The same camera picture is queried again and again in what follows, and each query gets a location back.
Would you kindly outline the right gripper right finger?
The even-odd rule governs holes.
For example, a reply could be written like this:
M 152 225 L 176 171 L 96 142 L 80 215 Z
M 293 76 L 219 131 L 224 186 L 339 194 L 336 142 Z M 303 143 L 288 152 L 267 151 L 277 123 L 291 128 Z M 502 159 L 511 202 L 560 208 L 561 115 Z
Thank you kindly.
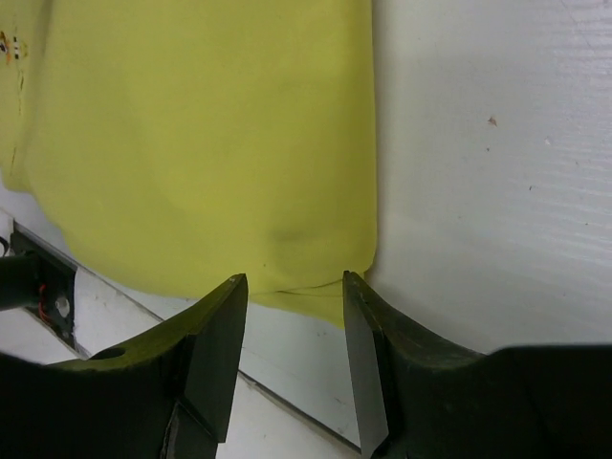
M 481 354 L 342 279 L 365 458 L 607 458 L 611 348 L 511 346 Z

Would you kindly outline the yellow-green trousers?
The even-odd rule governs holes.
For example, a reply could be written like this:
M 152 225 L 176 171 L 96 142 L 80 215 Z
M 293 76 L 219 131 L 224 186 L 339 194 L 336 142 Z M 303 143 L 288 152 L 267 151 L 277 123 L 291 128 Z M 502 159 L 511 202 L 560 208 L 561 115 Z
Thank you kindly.
M 343 323 L 377 245 L 368 1 L 5 1 L 1 177 L 136 291 Z

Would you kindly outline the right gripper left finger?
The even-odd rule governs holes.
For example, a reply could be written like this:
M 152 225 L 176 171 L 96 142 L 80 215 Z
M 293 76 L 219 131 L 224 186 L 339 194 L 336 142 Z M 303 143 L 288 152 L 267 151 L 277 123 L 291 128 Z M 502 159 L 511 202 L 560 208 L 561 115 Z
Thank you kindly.
M 5 458 L 212 458 L 227 439 L 248 280 L 87 360 L 1 358 Z

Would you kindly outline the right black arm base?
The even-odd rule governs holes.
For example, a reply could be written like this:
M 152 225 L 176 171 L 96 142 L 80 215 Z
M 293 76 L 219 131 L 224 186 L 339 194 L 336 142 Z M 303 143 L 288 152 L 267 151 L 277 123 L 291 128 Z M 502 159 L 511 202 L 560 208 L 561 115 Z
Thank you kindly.
M 22 308 L 71 347 L 77 266 L 19 229 L 1 239 L 1 309 Z

